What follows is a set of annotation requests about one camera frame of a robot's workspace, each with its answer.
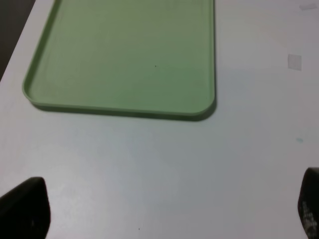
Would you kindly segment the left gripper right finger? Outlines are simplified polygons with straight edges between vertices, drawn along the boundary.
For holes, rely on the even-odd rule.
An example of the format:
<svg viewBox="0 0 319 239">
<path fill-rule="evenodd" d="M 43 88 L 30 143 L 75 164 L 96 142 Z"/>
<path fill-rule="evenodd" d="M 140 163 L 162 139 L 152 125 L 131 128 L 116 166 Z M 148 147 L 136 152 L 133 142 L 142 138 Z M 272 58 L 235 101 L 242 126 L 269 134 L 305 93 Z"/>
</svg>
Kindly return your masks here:
<svg viewBox="0 0 319 239">
<path fill-rule="evenodd" d="M 309 239 L 319 238 L 319 168 L 305 171 L 298 199 L 298 213 Z"/>
</svg>

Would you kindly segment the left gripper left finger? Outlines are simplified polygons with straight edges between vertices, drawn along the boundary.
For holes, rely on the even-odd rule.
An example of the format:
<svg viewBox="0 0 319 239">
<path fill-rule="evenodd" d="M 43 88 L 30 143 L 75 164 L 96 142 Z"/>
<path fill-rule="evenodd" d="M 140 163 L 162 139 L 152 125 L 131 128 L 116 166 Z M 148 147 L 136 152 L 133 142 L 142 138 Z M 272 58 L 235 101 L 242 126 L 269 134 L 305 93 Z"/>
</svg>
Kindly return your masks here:
<svg viewBox="0 0 319 239">
<path fill-rule="evenodd" d="M 0 198 L 2 239 L 44 239 L 51 222 L 45 180 L 31 177 Z"/>
</svg>

